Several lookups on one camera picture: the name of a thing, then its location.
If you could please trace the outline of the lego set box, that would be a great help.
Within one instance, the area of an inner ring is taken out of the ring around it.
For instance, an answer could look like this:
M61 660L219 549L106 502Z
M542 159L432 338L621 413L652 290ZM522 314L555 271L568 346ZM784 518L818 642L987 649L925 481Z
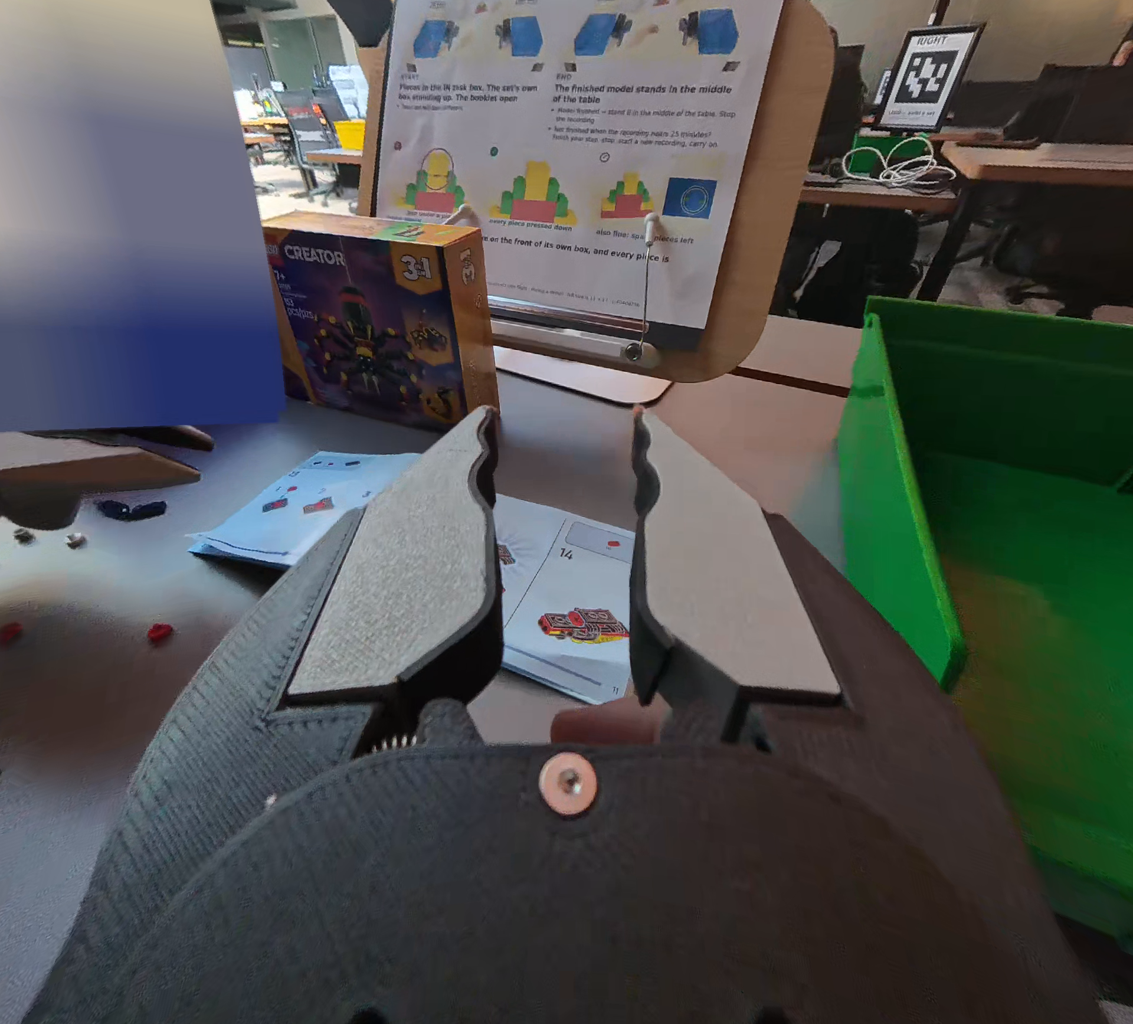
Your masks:
M287 396L431 430L500 408L478 228L292 211L262 230Z

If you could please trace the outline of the green plastic bin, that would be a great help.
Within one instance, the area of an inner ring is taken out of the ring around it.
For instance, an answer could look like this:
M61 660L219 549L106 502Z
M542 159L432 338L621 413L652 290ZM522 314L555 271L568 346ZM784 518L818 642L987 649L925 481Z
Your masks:
M837 454L847 578L1131 952L1132 328L874 297Z

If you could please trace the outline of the printed instruction sheet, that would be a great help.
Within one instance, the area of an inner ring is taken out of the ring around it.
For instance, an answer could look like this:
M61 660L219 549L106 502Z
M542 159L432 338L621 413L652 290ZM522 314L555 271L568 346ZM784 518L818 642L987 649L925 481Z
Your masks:
M395 0L376 210L467 207L489 296L689 350L784 0Z

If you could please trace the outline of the light blue instruction booklet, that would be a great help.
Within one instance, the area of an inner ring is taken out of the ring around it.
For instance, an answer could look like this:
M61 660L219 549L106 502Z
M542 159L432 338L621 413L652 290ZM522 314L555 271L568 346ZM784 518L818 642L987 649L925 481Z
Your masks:
M340 514L363 507L415 454L318 452L213 530L191 552L291 568ZM634 535L497 495L503 665L586 705L627 694Z

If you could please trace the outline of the wooden office desk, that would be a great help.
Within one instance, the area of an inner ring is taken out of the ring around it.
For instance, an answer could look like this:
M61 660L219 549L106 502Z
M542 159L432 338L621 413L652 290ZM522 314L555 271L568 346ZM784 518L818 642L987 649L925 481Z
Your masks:
M994 184L1079 187L1092 190L1132 188L1132 147L1104 143L1041 142L1034 147L977 146L959 139L942 145L942 167L952 176L906 184L843 176L804 181L800 204L808 206L934 212L948 217L946 232L919 285L918 298L942 296L983 191Z

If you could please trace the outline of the black framed tag sign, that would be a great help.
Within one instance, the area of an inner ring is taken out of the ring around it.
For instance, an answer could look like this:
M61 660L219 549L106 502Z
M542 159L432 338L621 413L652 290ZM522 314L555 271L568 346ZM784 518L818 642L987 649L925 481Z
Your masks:
M874 127L913 135L942 130L983 28L985 22L909 29Z

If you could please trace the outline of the black office chair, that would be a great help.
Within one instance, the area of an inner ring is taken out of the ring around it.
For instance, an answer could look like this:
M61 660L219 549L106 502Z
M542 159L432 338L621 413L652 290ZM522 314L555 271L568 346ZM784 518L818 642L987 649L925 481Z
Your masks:
M332 181L317 184L316 164L312 156L316 152L338 150L338 137L327 112L324 112L320 96L327 89L315 87L309 89L286 89L274 93L276 105L282 110L291 138L293 159L303 177L304 193L308 200L327 197L341 197L343 186L335 162L331 162Z

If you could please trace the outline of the wooden document stand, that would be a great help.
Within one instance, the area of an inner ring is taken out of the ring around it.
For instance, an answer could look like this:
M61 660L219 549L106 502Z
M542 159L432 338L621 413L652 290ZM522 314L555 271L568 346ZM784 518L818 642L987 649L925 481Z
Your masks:
M389 48L378 84L370 88L358 208L366 217L378 216L376 179L387 63ZM715 379L744 362L772 306L832 68L833 40L821 14L807 0L784 0L709 316L693 348L647 342L645 321L600 322L489 296L494 348L676 382ZM485 246L484 261L486 271Z

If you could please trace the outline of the black angled panel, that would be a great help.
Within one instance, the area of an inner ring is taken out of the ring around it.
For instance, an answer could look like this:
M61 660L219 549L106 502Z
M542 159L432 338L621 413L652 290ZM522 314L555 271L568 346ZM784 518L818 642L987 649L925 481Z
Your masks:
M376 48L387 36L393 0L325 0L359 48Z

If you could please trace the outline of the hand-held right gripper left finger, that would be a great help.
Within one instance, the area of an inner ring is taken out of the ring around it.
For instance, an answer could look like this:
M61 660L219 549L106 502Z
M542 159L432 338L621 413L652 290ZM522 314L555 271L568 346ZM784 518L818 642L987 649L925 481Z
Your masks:
M363 509L286 690L290 705L470 705L502 665L495 408Z

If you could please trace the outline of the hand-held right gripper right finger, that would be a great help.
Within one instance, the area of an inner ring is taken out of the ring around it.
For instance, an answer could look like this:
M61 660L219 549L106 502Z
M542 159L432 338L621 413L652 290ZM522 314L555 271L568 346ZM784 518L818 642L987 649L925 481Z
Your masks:
M835 708L843 689L757 500L637 408L630 668L641 705L696 706L738 737L751 705Z

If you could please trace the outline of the wooden stand base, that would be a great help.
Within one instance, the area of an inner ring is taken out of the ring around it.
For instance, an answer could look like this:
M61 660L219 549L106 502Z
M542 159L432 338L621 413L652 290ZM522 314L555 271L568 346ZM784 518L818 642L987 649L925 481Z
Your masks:
M32 530L61 530L87 496L197 483L196 467L169 451L213 449L214 440L191 426L8 430L1 434L1 517Z

